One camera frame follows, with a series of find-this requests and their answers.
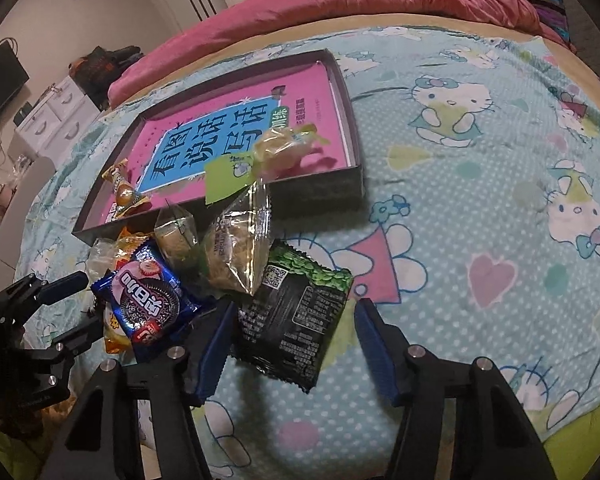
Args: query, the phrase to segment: green and black snack bag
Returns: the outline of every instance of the green and black snack bag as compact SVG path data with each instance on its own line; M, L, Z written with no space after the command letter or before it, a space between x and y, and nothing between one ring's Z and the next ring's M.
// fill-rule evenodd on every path
M238 313L235 357L308 393L318 380L352 282L349 270L322 267L275 240L262 284Z

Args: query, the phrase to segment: light blue polka dot blanket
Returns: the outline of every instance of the light blue polka dot blanket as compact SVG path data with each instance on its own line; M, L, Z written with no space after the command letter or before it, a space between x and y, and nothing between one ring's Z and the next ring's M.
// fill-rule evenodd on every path
M374 300L384 319L441 358L487 355L544 439L600 404L600 112L541 40L514 43L436 28L376 27L220 62L95 123L37 197L18 275L83 269L70 231L100 168L136 114L181 90L271 57L330 49L360 131L367 206L297 219L279 234L355 275L320 372L296 386L227 361L194 418L215 476L366 478L382 472L400 411L376 394L352 323ZM44 347L91 303L41 309L27 337ZM80 390L104 359L72 374ZM152 444L148 407L142 436Z

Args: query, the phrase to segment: oreo package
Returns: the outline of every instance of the oreo package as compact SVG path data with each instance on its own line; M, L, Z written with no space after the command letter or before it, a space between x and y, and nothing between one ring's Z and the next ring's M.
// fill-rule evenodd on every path
M308 393L317 383L352 282L349 270L322 267L275 240L261 285L238 311L234 356Z
M214 298L197 300L182 288L154 240L146 241L129 262L91 285L91 291L111 304L138 362L176 344L189 322L215 302Z

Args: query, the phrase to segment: white drawer cabinet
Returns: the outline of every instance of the white drawer cabinet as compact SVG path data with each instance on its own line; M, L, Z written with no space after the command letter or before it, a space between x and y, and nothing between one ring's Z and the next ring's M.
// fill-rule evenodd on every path
M99 113L74 80L66 77L52 86L16 128L14 140L25 155L47 156L57 169Z

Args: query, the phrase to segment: green fabric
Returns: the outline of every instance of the green fabric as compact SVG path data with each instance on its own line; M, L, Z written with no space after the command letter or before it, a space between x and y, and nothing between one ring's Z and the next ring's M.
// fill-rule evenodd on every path
M30 442L33 450L41 442ZM35 480L40 474L42 462L21 441L10 438L0 431L0 461L14 480Z
M544 443L558 480L582 480L600 456L600 406Z

